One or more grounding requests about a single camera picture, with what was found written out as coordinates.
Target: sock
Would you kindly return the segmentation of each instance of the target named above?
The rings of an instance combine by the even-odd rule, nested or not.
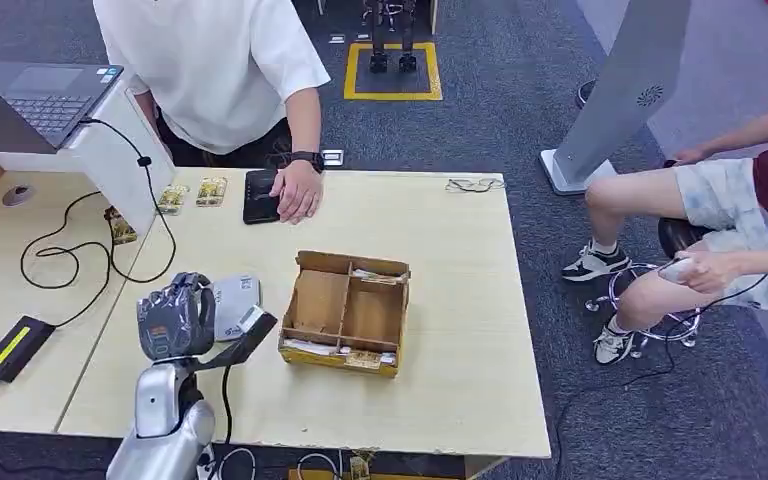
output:
[[[617,316],[616,315],[611,317],[611,321],[608,322],[608,330],[616,333],[617,335],[623,335],[623,336],[628,335],[629,333],[631,333],[631,330],[625,330],[623,328],[620,328],[619,325],[617,325]]]
[[[614,242],[612,245],[602,245],[594,238],[590,240],[590,246],[593,250],[596,250],[599,253],[604,253],[605,255],[610,255],[617,251],[617,242]]]

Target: knee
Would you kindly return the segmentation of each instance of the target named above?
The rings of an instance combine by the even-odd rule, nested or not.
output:
[[[661,312],[663,298],[659,298],[658,289],[654,288],[650,278],[641,277],[634,281],[620,296],[618,309],[623,320],[633,325],[626,325],[635,330],[649,328],[664,316]]]
[[[597,210],[616,210],[618,200],[614,178],[598,178],[587,188],[584,200],[587,207]]]

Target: patterned shorts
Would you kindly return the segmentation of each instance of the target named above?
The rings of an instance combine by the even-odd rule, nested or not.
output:
[[[752,167],[753,159],[745,158],[674,168],[687,219],[717,230],[705,235],[708,250],[768,250],[768,213],[758,204]],[[761,277],[737,278],[726,288],[726,296],[750,287]],[[768,277],[723,303],[768,310]]]

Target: open cardboard box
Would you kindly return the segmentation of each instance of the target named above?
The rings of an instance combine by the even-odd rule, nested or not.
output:
[[[401,262],[299,252],[278,350],[312,363],[394,377],[399,370],[410,269]],[[377,274],[353,276],[356,270]]]

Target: laptop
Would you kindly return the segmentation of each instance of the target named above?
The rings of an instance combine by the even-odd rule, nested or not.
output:
[[[0,152],[56,153],[121,74],[117,65],[0,62]]]

